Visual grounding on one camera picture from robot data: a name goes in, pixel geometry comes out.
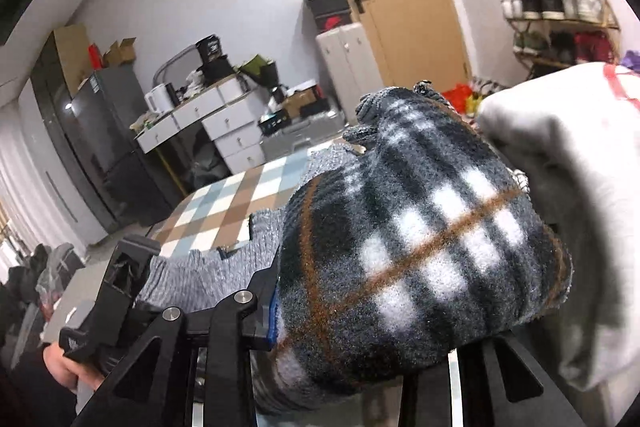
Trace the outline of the person left hand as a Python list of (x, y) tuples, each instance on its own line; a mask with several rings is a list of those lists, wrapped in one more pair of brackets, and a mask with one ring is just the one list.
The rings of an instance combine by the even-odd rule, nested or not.
[(73, 393), (80, 385), (96, 391), (104, 382), (104, 375), (91, 364), (75, 362), (64, 355), (58, 343), (43, 348), (43, 362), (54, 380)]

